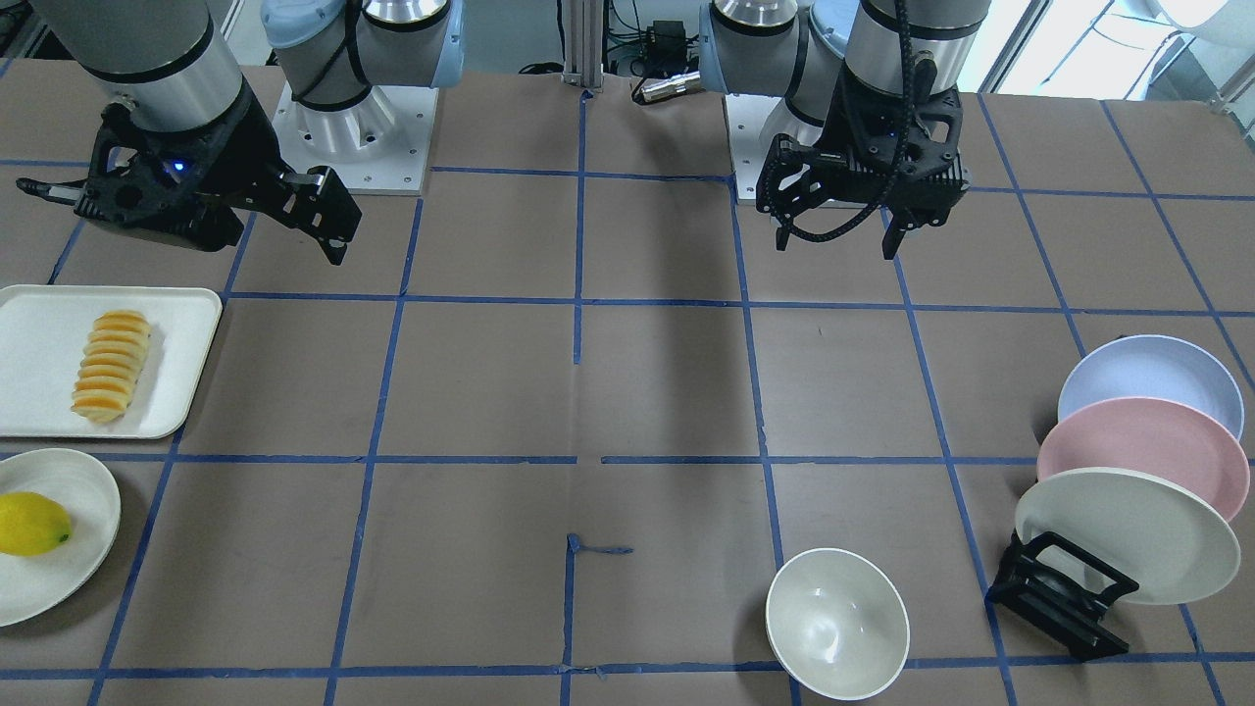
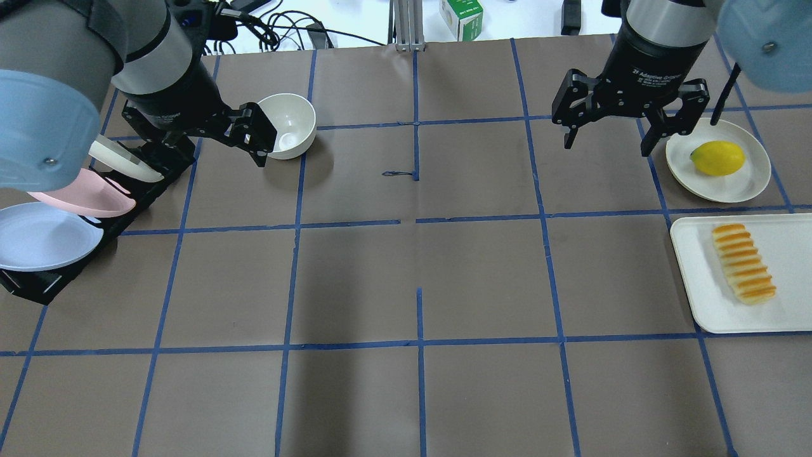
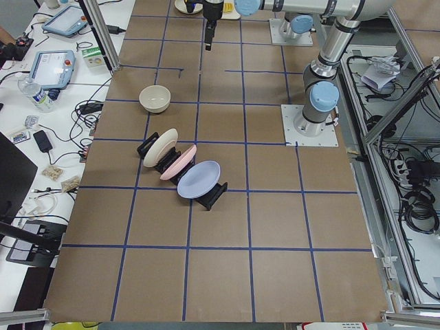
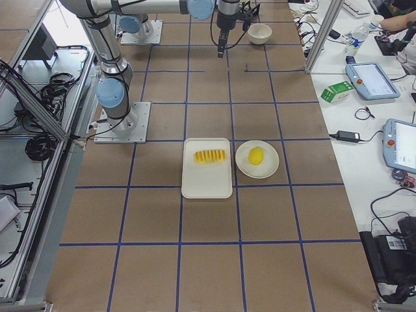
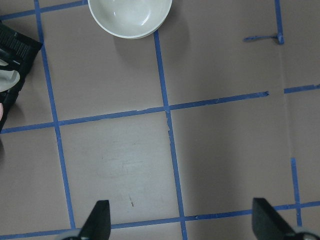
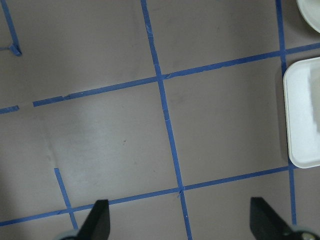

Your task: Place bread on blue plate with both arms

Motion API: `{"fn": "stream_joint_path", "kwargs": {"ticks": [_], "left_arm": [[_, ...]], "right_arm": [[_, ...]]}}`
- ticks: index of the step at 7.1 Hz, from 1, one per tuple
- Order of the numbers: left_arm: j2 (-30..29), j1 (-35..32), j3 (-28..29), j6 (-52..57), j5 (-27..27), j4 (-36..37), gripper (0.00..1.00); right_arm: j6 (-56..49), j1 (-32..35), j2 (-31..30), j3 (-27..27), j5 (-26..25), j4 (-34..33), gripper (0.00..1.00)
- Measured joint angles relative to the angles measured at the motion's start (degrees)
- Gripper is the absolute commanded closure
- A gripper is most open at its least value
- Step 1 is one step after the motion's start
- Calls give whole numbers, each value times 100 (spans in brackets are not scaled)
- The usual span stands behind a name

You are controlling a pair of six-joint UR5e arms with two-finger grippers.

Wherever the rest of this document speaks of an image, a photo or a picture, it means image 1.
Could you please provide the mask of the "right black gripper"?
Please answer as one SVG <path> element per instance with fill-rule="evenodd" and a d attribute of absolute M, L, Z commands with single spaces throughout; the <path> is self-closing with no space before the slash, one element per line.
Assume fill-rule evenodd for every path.
<path fill-rule="evenodd" d="M 340 267 L 361 209 L 331 166 L 285 172 L 264 104 L 238 93 L 222 117 L 182 132 L 139 128 L 120 99 L 102 112 L 85 181 L 18 178 L 25 196 L 75 206 L 103 229 L 216 253 L 238 245 L 236 209 L 269 214 Z"/>

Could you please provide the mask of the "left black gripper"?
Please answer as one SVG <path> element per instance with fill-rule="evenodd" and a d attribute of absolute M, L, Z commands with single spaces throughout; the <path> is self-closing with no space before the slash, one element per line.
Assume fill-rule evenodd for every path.
<path fill-rule="evenodd" d="M 907 232 L 946 224 L 968 193 L 958 145 L 960 94 L 949 88 L 914 104 L 868 87 L 835 87 L 820 138 L 806 145 L 779 134 L 766 161 L 766 214 L 784 251 L 794 219 L 828 201 L 887 207 L 881 253 L 892 261 Z"/>

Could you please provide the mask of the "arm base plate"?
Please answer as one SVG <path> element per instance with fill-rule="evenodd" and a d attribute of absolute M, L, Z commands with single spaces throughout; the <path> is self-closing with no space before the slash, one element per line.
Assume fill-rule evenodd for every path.
<path fill-rule="evenodd" d="M 335 171 L 354 196 L 422 196 L 441 92 L 373 87 L 356 107 L 314 112 L 282 89 L 271 125 L 287 166 Z"/>
<path fill-rule="evenodd" d="M 725 118 L 730 164 L 734 169 L 735 201 L 756 204 L 758 179 L 771 152 L 772 139 L 787 133 L 802 144 L 820 138 L 821 124 L 808 124 L 794 115 L 784 98 L 776 95 L 727 94 Z"/>

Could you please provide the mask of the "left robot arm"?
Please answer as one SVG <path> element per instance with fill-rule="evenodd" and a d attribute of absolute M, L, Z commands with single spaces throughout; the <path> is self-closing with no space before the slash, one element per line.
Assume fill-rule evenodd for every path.
<path fill-rule="evenodd" d="M 756 209 L 776 248 L 840 238 L 878 209 L 881 253 L 910 231 L 943 227 L 968 196 L 958 76 L 990 3 L 710 1 L 700 15 L 702 85 L 776 97 L 812 137 L 779 130 L 766 144 Z"/>

